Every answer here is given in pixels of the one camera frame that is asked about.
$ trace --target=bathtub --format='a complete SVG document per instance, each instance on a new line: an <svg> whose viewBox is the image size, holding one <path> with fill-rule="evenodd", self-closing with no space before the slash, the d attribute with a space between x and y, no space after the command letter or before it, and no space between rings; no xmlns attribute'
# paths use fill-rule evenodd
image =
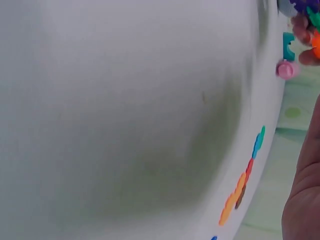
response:
<svg viewBox="0 0 320 240"><path fill-rule="evenodd" d="M1 239L231 240L284 88L250 1L3 1Z"/></svg>

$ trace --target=child's hand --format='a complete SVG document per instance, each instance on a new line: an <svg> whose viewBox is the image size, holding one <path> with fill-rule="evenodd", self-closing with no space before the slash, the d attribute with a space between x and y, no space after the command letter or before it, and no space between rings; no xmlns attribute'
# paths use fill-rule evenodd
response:
<svg viewBox="0 0 320 240"><path fill-rule="evenodd" d="M320 96L300 151L291 193L283 210L283 240L319 240L319 216Z"/></svg>
<svg viewBox="0 0 320 240"><path fill-rule="evenodd" d="M293 34L296 38L304 45L311 47L311 38L314 29L308 27L308 19L305 16L298 14L291 18L291 23L293 25ZM320 59L315 56L312 49L302 52L299 56L299 61L303 65L320 66Z"/></svg>

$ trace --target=pink bottle cap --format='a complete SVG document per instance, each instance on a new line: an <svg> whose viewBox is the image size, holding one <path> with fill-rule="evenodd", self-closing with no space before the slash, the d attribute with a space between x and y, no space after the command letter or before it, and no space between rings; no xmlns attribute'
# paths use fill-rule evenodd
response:
<svg viewBox="0 0 320 240"><path fill-rule="evenodd" d="M300 66L294 61L282 60L276 66L276 75L284 80L296 77L300 73Z"/></svg>

